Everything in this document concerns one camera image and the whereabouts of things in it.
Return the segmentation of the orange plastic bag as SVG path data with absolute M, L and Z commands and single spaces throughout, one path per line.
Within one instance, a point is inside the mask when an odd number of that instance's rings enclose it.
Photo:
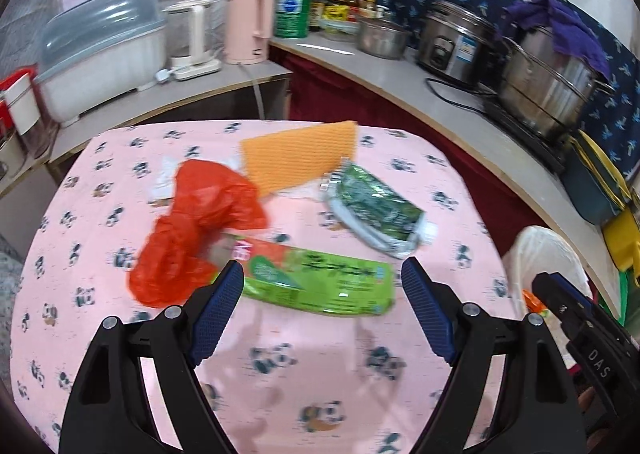
M 250 179 L 219 163 L 188 159 L 178 167 L 169 213 L 156 219 L 128 273 L 129 290 L 146 307 L 181 304 L 219 272 L 204 258 L 209 239 L 227 228 L 266 226 L 259 190 Z

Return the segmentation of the green snack wrapper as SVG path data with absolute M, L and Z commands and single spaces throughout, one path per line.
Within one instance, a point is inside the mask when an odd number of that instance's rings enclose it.
M 237 237 L 231 258 L 247 297 L 318 315 L 382 315 L 395 301 L 393 268 L 370 259 Z

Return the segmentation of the green spouted pouch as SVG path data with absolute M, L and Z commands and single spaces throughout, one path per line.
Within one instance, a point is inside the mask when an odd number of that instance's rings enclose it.
M 323 177 L 320 191 L 335 220 L 379 253 L 405 259 L 437 237 L 425 211 L 350 159 Z

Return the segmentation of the white lined trash bin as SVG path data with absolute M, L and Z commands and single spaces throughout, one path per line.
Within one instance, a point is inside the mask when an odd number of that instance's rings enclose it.
M 579 292 L 592 298 L 588 277 L 578 255 L 566 240 L 548 228 L 529 226 L 523 229 L 502 257 L 502 263 L 508 294 L 518 319 L 527 313 L 523 291 L 532 290 L 538 273 L 561 273 Z

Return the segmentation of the green plastic bag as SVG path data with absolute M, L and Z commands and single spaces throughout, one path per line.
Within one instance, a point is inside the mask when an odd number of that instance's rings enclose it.
M 618 322 L 628 325 L 639 312 L 639 285 L 634 270 L 620 272 L 620 318 Z

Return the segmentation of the pink panda tablecloth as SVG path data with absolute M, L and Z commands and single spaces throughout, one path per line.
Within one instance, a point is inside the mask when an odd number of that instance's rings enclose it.
M 155 315 L 131 296 L 127 275 L 167 211 L 151 193 L 168 165 L 207 159 L 238 168 L 242 141 L 280 129 L 260 121 L 153 124 L 101 133 L 81 152 L 32 241 L 11 324 L 13 398 L 51 448 L 102 320 Z M 356 160 L 437 227 L 416 253 L 428 275 L 512 318 L 499 254 L 442 150 L 412 133 L 363 126 Z M 242 453 L 405 453 L 449 367 L 397 293 L 385 315 L 363 318 L 244 298 L 196 374 Z

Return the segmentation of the orange sponge cloth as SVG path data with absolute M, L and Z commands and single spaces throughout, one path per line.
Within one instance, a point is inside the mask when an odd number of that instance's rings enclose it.
M 319 179 L 354 159 L 358 124 L 318 124 L 245 139 L 240 149 L 260 196 Z

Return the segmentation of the blue yellow stacked basins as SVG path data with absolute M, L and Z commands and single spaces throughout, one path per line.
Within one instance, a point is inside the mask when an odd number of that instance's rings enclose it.
M 566 139 L 560 179 L 578 214 L 596 227 L 620 214 L 631 202 L 623 175 L 582 130 Z

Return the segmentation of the black induction cooker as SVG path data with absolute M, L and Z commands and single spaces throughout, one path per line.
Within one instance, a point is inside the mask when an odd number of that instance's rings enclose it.
M 497 98 L 483 100 L 484 116 L 489 122 L 501 128 L 512 139 L 518 141 L 550 173 L 560 176 L 565 170 L 564 157 L 558 143 L 550 143 L 535 133 L 533 129 L 509 113 Z

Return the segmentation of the large steel steamer pot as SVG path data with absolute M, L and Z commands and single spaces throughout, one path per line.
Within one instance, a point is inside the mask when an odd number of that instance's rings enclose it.
M 508 60 L 498 97 L 518 122 L 541 138 L 553 139 L 573 129 L 595 92 L 611 97 L 615 89 L 584 60 L 553 48 L 548 26 L 527 32 L 518 43 L 503 37 Z

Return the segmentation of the steel rice cooker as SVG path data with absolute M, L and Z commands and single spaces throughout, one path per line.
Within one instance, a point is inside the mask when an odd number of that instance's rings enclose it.
M 472 11 L 435 0 L 427 11 L 416 63 L 461 86 L 474 88 L 495 50 L 495 27 Z

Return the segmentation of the red white container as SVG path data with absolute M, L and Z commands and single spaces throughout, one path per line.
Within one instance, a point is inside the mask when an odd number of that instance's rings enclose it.
M 29 155 L 37 159 L 48 148 L 48 135 L 29 74 L 21 72 L 8 87 L 2 87 L 1 92 L 18 136 Z

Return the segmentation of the clear lid storage box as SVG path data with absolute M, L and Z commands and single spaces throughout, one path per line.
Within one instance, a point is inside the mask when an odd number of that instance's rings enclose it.
M 155 82 L 165 66 L 166 17 L 158 0 L 86 0 L 44 27 L 35 83 L 55 123 Z

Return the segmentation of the glass white kettle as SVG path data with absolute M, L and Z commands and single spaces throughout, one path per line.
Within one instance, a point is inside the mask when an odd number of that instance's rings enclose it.
M 214 49 L 211 0 L 182 0 L 163 9 L 169 71 L 179 82 L 217 73 L 221 62 Z

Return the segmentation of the purple towel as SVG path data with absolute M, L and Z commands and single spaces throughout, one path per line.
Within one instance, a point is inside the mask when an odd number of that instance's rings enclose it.
M 550 28 L 555 52 L 582 59 L 607 81 L 611 78 L 596 34 L 565 4 L 558 0 L 517 0 L 503 11 L 506 23 L 514 23 L 525 31 Z

